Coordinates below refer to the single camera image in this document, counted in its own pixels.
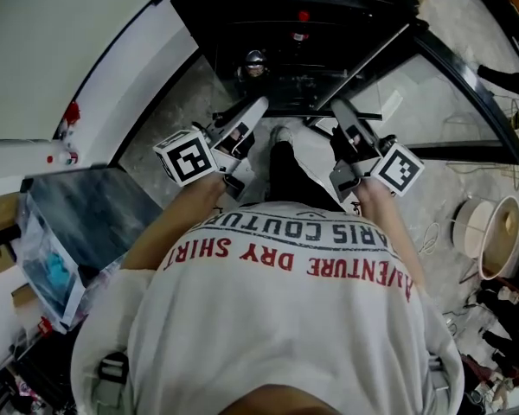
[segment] hand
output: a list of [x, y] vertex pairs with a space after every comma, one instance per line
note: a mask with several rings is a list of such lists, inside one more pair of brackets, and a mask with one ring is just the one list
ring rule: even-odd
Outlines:
[[206, 220], [225, 192], [223, 174], [208, 174], [185, 186], [168, 206], [171, 218], [188, 228]]
[[354, 194], [361, 204], [392, 200], [390, 189], [374, 177], [362, 178], [354, 188]]

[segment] black frame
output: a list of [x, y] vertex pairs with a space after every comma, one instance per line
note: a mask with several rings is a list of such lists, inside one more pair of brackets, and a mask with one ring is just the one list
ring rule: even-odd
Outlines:
[[[366, 75], [357, 79], [357, 84], [352, 83], [351, 90], [345, 87], [339, 93], [359, 93], [415, 55], [421, 55], [433, 64], [475, 106], [497, 140], [416, 144], [407, 146], [408, 149], [419, 158], [428, 160], [519, 164], [519, 138], [492, 94], [463, 60], [428, 29], [425, 22], [417, 23], [388, 44], [371, 61], [371, 68], [365, 69]], [[306, 124], [327, 136], [317, 127], [319, 121], [319, 118], [310, 118]]]
[[162, 100], [167, 96], [167, 93], [171, 90], [171, 88], [181, 79], [181, 77], [189, 70], [189, 68], [195, 64], [195, 62], [202, 57], [202, 52], [198, 48], [195, 52], [193, 52], [190, 57], [171, 75], [171, 77], [165, 82], [162, 88], [158, 91], [158, 93], [154, 96], [152, 101], [144, 108], [140, 116], [138, 116], [137, 121], [129, 130], [118, 149], [113, 154], [112, 160], [107, 164], [109, 168], [119, 168], [123, 169], [123, 167], [119, 164], [119, 159], [127, 148], [129, 144], [131, 144], [132, 139], [138, 134], [140, 128], [144, 125], [146, 120], [150, 117], [150, 115], [156, 110]]

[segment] person's foot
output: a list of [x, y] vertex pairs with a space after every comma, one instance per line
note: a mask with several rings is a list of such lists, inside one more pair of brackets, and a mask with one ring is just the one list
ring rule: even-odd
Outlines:
[[269, 147], [272, 148], [275, 144], [280, 142], [287, 142], [292, 146], [292, 133], [290, 129], [284, 126], [275, 126], [269, 137]]

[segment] concrete floor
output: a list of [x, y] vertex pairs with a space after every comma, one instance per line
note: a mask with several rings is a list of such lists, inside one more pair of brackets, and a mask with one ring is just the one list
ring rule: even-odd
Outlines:
[[[519, 60], [497, 23], [479, 0], [425, 0], [420, 16], [431, 25], [431, 30], [459, 54], [473, 68], [484, 63], [504, 72], [519, 72]], [[175, 84], [160, 106], [134, 137], [120, 163], [144, 190], [161, 206], [166, 206], [178, 192], [178, 187], [163, 172], [163, 168], [151, 147], [181, 128], [189, 128], [191, 121], [202, 125], [209, 123], [214, 105], [219, 105], [219, 95], [212, 87], [215, 75], [203, 59]], [[510, 96], [506, 91], [488, 84], [496, 95]], [[451, 89], [436, 70], [423, 60], [413, 59], [380, 82], [375, 96], [361, 94], [362, 102], [378, 109], [385, 117], [382, 133], [400, 130], [400, 126], [419, 122], [418, 137], [410, 143], [429, 143], [443, 139], [470, 136], [479, 139], [491, 136], [488, 126], [477, 118], [469, 104], [461, 100], [461, 94]], [[509, 113], [510, 99], [497, 98], [498, 104]], [[274, 125], [286, 124], [294, 134], [297, 159], [312, 178], [325, 184], [330, 191], [328, 174], [334, 158], [328, 140], [304, 128], [295, 118], [269, 118], [254, 131], [256, 144], [250, 160], [257, 178], [248, 190], [244, 202], [261, 201], [266, 187], [266, 142]], [[457, 252], [451, 243], [451, 222], [457, 207], [469, 195], [479, 195], [498, 200], [505, 195], [515, 195], [519, 200], [513, 180], [501, 170], [478, 170], [468, 175], [456, 173], [443, 162], [426, 162], [426, 170], [403, 199], [400, 208], [415, 245], [421, 248], [427, 228], [439, 223], [439, 239], [431, 255], [421, 253], [426, 269], [427, 289], [443, 313], [455, 311], [460, 316], [446, 314], [455, 334], [459, 350], [471, 354], [482, 364], [495, 367], [491, 361], [491, 349], [481, 342], [481, 328], [493, 325], [495, 318], [488, 311], [475, 308], [464, 313], [462, 307], [467, 297], [477, 289], [479, 280], [459, 285], [458, 281], [468, 272], [474, 272], [471, 259]], [[516, 248], [517, 259], [519, 243]]]

